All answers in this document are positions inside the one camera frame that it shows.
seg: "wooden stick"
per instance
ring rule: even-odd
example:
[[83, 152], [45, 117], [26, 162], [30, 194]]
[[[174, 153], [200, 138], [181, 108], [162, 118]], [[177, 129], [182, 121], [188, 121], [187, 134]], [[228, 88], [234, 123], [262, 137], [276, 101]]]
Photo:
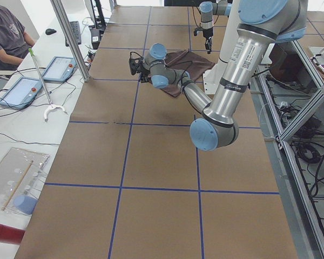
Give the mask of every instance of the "wooden stick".
[[30, 167], [32, 166], [33, 160], [30, 161], [30, 164], [28, 165], [27, 169], [25, 170], [24, 174], [22, 175], [22, 177], [20, 178], [20, 180], [17, 182], [15, 188], [13, 189], [11, 195], [9, 196], [8, 200], [5, 202], [5, 204], [2, 206], [1, 210], [5, 210], [5, 208], [7, 207], [7, 205], [10, 203], [13, 195], [16, 193], [19, 185], [21, 185], [24, 177], [26, 176], [26, 174], [28, 173], [28, 171], [30, 170]]

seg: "brown cloth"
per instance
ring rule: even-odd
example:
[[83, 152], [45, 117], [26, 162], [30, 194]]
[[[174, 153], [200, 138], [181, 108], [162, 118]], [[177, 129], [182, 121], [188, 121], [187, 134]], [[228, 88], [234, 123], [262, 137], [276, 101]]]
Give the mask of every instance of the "brown cloth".
[[[167, 53], [165, 63], [171, 69], [186, 70], [193, 81], [196, 81], [206, 70], [215, 65], [214, 62], [210, 62], [189, 50]], [[172, 97], [178, 97], [181, 94], [176, 85], [169, 85], [161, 90]]]

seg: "dark t-shirt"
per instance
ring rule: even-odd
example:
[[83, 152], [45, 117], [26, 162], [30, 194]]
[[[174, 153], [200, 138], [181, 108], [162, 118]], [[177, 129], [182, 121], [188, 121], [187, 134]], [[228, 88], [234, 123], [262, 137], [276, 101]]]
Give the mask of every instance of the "dark t-shirt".
[[[0, 5], [0, 49], [4, 49], [8, 55], [24, 58], [29, 52], [23, 36], [24, 30], [20, 21], [6, 7]], [[1, 70], [16, 68], [17, 66], [0, 61]]]

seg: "person's arm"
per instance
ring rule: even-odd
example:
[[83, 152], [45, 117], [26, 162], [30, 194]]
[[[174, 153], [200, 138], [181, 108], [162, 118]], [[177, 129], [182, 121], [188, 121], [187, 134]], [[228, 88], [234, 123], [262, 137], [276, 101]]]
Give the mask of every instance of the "person's arm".
[[29, 45], [29, 46], [34, 46], [34, 44], [35, 44], [35, 41], [30, 37], [30, 35], [26, 32], [26, 31], [24, 31], [23, 32], [23, 36], [24, 36], [24, 40], [25, 40], [25, 42]]
[[21, 64], [21, 62], [23, 61], [22, 58], [8, 55], [6, 53], [6, 51], [4, 51], [4, 49], [0, 50], [0, 60], [3, 63], [8, 63], [8, 64], [16, 65], [16, 66], [19, 66]]

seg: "white table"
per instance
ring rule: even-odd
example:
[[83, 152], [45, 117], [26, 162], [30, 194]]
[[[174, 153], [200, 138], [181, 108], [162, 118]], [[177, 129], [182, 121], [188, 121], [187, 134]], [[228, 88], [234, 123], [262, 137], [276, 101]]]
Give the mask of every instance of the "white table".
[[[79, 45], [80, 52], [83, 57], [86, 57], [89, 47], [91, 47], [91, 34], [86, 25], [83, 25], [83, 20], [89, 16], [89, 13], [84, 10], [78, 13], [68, 15], [70, 21], [79, 21], [80, 29], [82, 33], [82, 44]], [[57, 30], [52, 35], [41, 35], [33, 47], [34, 54], [36, 56], [39, 67], [47, 67], [48, 63], [54, 56], [72, 57], [72, 53], [69, 47], [65, 46], [65, 37], [61, 30], [58, 20], [55, 20], [50, 24], [50, 28]], [[18, 70], [29, 69], [35, 67], [30, 54], [28, 54], [24, 61], [19, 66]], [[22, 72], [26, 77], [38, 78], [36, 71]], [[5, 88], [12, 86], [20, 74], [14, 74], [7, 82]], [[58, 89], [51, 93], [51, 100], [54, 104], [63, 104], [67, 111], [67, 114], [62, 110], [57, 109], [48, 114], [48, 122], [44, 121], [43, 113], [47, 108], [47, 105], [28, 108], [17, 112], [12, 115], [0, 117], [0, 133], [9, 135], [10, 137], [23, 140], [25, 142], [43, 142], [43, 143], [55, 143], [60, 144], [66, 127], [69, 122], [70, 114], [72, 113], [80, 91], [83, 86], [82, 75], [79, 71], [76, 71], [74, 75], [68, 80], [74, 86], [64, 83]], [[47, 83], [49, 90], [54, 89], [59, 84]], [[34, 100], [33, 105], [47, 104], [48, 100], [44, 94], [43, 89], [38, 94], [38, 99]], [[14, 112], [12, 109], [0, 110], [0, 115], [5, 115]], [[10, 140], [9, 138], [0, 135], [0, 161], [7, 154], [11, 147], [24, 148], [32, 151], [42, 152], [50, 155], [49, 161], [44, 167], [44, 171], [47, 173], [53, 163], [55, 155], [58, 150], [58, 146], [52, 145], [27, 145], [24, 143], [18, 143]], [[29, 223], [30, 217], [23, 216], [8, 212], [0, 211], [0, 223], [8, 226], [25, 229]], [[0, 259], [14, 258], [17, 252], [18, 246], [13, 244], [0, 243]]]

